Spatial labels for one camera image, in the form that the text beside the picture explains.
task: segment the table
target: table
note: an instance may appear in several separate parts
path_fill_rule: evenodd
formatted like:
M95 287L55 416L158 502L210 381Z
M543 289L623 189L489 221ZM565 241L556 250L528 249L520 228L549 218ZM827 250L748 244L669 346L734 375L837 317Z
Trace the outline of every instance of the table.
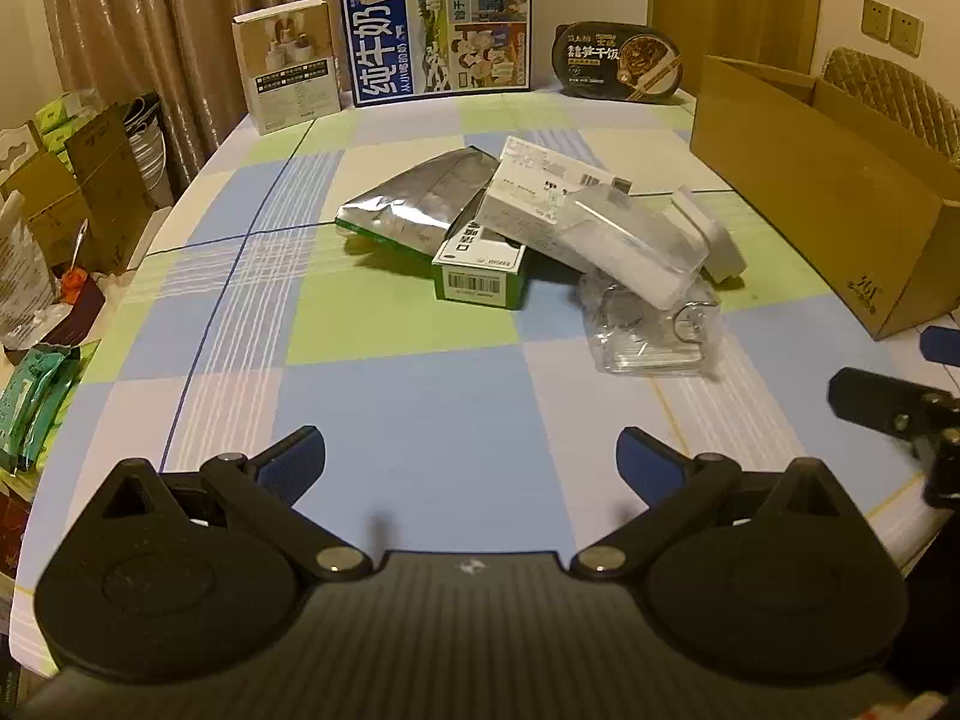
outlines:
M24 539L13 654L53 671L32 591L116 461L192 470L304 424L328 460L296 508L373 555L556 550L567 562L642 511L613 458L638 425L746 469L821 457L909 560L939 514L904 446L832 416L827 381L856 365L957 385L920 357L916 330L871 341L689 153L692 105L534 92L349 109L262 138L242 122L155 238L76 393ZM421 264L385 247L344 249L330 224L342 202L465 143L499 154L509 134L631 179L651 196L638 202L690 186L728 223L749 267L722 292L715 380L599 373L563 271L536 274L511 313L436 300Z

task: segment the cardboard carton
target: cardboard carton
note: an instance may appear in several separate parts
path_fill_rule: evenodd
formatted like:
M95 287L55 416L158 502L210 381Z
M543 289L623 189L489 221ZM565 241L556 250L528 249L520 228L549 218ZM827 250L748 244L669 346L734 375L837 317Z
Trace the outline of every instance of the cardboard carton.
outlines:
M874 338L960 304L960 172L842 90L707 57L690 151L805 256Z
M233 19L243 92L264 135L340 109L329 7L299 0Z
M7 197L24 196L27 227L47 265L69 264L77 232L89 220L77 263L86 271L121 274L140 240L154 204L136 165L117 106L66 140L76 175L42 149L0 185Z

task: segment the barcode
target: barcode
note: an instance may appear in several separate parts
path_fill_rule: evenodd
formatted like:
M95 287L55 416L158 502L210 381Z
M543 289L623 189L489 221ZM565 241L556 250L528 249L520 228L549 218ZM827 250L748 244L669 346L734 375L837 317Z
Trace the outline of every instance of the barcode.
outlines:
M500 280L496 278L447 274L446 283L455 290L470 290L475 293L491 293L492 295L500 294Z

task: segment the wall outlet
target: wall outlet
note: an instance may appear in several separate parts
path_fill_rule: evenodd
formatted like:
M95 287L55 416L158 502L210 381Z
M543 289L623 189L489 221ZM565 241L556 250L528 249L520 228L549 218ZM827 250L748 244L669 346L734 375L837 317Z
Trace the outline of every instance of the wall outlet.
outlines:
M889 5L874 0L863 1L863 20L860 31L872 38L887 42L890 38L891 10Z
M920 56L920 43L923 42L923 22L916 16L901 10L893 12L890 28L890 45L895 49Z

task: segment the green square pattern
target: green square pattern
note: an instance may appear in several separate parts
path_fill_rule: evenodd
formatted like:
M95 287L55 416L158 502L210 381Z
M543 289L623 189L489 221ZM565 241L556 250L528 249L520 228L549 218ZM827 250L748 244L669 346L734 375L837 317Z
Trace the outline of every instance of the green square pattern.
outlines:
M97 353L83 375L85 382L113 382L133 347L143 323L154 307L170 269L181 258L180 251L165 251L147 257L133 276Z
M724 311L827 295L830 288L805 259L735 191L712 191L697 199L726 225L747 269L739 281L717 289Z
M530 129L572 129L572 119L556 95L520 92L457 98L464 134Z
M518 343L511 314L438 300L430 262L321 227L299 293L287 365Z
M342 151L353 146L359 111L347 108L340 113L314 119L313 127L296 150L298 154L320 154L325 151Z
M651 106L656 117L664 123L665 127L670 129L693 129L693 114L685 103L676 105L653 105Z
M257 165L261 162L275 162L291 156L299 142L304 138L314 122L294 124L292 127L277 130L256 139L253 148L244 159L244 165Z

